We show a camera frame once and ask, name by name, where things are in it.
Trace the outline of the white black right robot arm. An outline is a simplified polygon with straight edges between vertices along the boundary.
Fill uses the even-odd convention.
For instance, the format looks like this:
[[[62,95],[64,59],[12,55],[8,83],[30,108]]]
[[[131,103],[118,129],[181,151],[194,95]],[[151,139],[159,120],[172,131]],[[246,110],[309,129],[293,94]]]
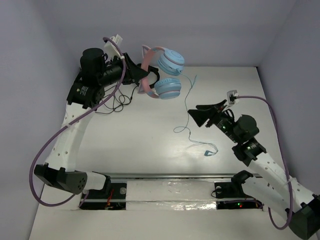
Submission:
[[[242,170],[231,179],[231,192],[256,198],[281,216],[285,228],[300,239],[308,240],[320,229],[320,197],[291,177],[288,169],[278,165],[255,138],[260,132],[256,120],[243,114],[237,120],[227,113],[228,101],[197,105],[187,112],[199,126],[216,126],[232,142],[236,158],[259,174],[263,184],[252,173]]]

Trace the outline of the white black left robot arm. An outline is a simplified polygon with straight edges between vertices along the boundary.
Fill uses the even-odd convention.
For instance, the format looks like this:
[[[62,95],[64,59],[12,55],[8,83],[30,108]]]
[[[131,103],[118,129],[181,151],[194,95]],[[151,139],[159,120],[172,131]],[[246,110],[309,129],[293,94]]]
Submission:
[[[148,76],[149,65],[135,64],[127,53],[111,56],[100,48],[84,50],[79,62],[80,71],[67,96],[61,129],[52,136],[55,144],[43,164],[32,164],[31,175],[73,195],[92,191],[106,197],[111,193],[110,177],[76,170],[78,151],[95,111],[107,99],[105,87],[137,84]]]

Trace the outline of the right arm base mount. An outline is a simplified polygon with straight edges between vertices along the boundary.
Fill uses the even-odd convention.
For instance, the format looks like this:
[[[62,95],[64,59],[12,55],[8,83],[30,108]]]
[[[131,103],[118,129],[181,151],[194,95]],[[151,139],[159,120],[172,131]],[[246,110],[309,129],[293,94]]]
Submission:
[[[218,182],[214,184],[211,197],[217,200],[218,210],[241,210],[259,209],[263,210],[264,205],[250,195],[244,193],[242,185],[247,179],[254,175],[246,170],[236,173],[230,181]]]

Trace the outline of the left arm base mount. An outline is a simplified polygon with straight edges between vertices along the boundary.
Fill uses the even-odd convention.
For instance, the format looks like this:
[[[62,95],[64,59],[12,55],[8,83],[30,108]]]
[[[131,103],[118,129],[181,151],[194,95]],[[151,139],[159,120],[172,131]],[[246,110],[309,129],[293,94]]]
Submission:
[[[103,189],[82,194],[78,206],[81,210],[126,210],[127,182],[112,180],[109,176],[106,180]]]

